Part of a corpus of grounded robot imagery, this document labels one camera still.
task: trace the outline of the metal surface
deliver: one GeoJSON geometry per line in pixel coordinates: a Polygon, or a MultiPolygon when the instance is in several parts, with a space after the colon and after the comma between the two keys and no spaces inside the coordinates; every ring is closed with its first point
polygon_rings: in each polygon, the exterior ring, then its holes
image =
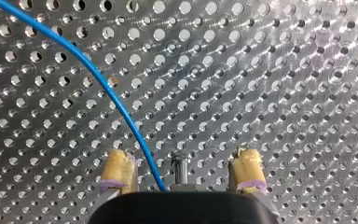
{"type": "MultiPolygon", "coordinates": [[[[264,155],[282,223],[358,223],[358,1],[15,1],[72,40],[131,109],[167,185],[227,187],[264,155]]],[[[131,132],[67,51],[0,11],[0,223],[81,223],[131,132]]]]}

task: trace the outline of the purple band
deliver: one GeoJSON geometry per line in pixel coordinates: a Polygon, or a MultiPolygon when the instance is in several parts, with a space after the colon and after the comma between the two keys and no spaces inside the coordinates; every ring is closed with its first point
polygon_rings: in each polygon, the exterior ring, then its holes
{"type": "Polygon", "coordinates": [[[109,188],[121,189],[126,187],[126,185],[115,179],[103,179],[100,180],[100,188],[102,191],[106,191],[109,188]]]}
{"type": "Polygon", "coordinates": [[[237,185],[237,191],[241,191],[243,188],[256,187],[263,194],[267,194],[267,183],[262,180],[250,180],[245,181],[237,185]]]}

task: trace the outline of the aluminum plate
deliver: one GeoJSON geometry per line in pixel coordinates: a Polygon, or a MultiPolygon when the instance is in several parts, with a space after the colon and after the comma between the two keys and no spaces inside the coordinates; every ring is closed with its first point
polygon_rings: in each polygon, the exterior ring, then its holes
{"type": "MultiPolygon", "coordinates": [[[[166,184],[225,190],[264,156],[281,223],[358,223],[358,1],[12,1],[99,66],[166,184]]],[[[138,158],[115,106],[68,51],[0,10],[0,223],[82,223],[111,148],[138,158]]]]}

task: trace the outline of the perforated metal sheet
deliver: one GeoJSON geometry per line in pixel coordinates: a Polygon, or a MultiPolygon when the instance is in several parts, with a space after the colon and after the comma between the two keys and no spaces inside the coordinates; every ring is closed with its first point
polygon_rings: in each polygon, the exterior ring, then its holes
{"type": "MultiPolygon", "coordinates": [[[[183,150],[225,190],[246,141],[281,223],[358,223],[358,1],[13,2],[100,67],[167,185],[183,150]]],[[[0,10],[0,223],[82,223],[113,147],[156,189],[134,142],[78,60],[0,10]]]]}

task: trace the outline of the blue wire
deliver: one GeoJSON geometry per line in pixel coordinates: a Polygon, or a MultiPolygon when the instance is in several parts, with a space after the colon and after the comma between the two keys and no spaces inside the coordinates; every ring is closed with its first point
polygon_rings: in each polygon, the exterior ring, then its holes
{"type": "Polygon", "coordinates": [[[95,65],[87,59],[87,57],[74,45],[72,45],[68,40],[63,38],[60,35],[57,35],[56,33],[52,32],[50,28],[48,28],[46,25],[36,21],[34,18],[30,17],[28,14],[22,12],[18,8],[14,7],[10,3],[8,3],[5,0],[0,0],[0,8],[4,11],[14,15],[19,20],[27,23],[28,25],[34,27],[36,30],[42,32],[47,37],[53,39],[60,45],[62,45],[64,48],[69,50],[71,53],[75,55],[75,57],[78,58],[79,61],[81,61],[94,75],[94,77],[98,80],[98,82],[101,84],[103,89],[106,91],[106,93],[109,95],[110,99],[115,103],[118,111],[120,111],[121,115],[124,117],[124,120],[128,123],[130,126],[133,134],[135,135],[136,140],[138,140],[139,145],[141,146],[142,151],[145,154],[146,160],[149,163],[150,170],[152,171],[153,177],[156,179],[157,185],[161,191],[167,191],[165,189],[164,183],[162,182],[158,168],[156,164],[153,161],[152,155],[150,154],[150,150],[142,137],[142,134],[139,132],[138,128],[136,127],[135,123],[133,122],[130,113],[127,111],[126,107],[121,103],[121,101],[118,99],[118,96],[116,93],[109,87],[106,79],[103,77],[103,75],[98,71],[98,69],[95,67],[95,65]]]}

